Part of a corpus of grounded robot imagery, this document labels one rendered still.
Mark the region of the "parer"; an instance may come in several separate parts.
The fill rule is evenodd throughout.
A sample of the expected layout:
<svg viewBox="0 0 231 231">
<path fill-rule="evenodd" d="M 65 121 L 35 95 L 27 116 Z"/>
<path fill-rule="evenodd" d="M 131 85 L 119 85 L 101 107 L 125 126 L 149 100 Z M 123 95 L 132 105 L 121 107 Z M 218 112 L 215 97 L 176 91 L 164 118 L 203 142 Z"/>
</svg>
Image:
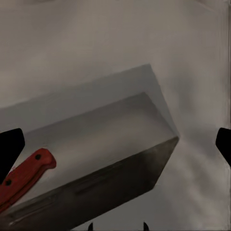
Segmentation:
<svg viewBox="0 0 231 231">
<path fill-rule="evenodd" d="M 20 194 L 39 175 L 43 167 L 51 166 L 53 163 L 54 157 L 51 152 L 40 148 L 7 174 L 0 186 L 0 208 Z"/>
</svg>

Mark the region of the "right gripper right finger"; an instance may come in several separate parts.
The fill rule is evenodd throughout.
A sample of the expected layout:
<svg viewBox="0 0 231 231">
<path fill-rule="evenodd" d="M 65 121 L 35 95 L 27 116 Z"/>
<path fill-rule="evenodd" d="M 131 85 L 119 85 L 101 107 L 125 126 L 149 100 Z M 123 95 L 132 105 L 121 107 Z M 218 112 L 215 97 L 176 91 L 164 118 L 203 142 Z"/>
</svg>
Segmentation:
<svg viewBox="0 0 231 231">
<path fill-rule="evenodd" d="M 231 167 L 231 130 L 226 128 L 219 129 L 216 146 Z"/>
</svg>

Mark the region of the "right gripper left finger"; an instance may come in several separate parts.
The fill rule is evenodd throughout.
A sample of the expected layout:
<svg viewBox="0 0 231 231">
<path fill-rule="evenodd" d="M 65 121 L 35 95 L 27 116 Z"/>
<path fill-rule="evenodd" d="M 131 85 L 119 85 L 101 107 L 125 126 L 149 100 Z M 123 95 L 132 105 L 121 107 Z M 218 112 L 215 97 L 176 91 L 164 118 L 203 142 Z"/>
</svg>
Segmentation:
<svg viewBox="0 0 231 231">
<path fill-rule="evenodd" d="M 0 186 L 24 147 L 25 139 L 20 128 L 0 133 Z"/>
</svg>

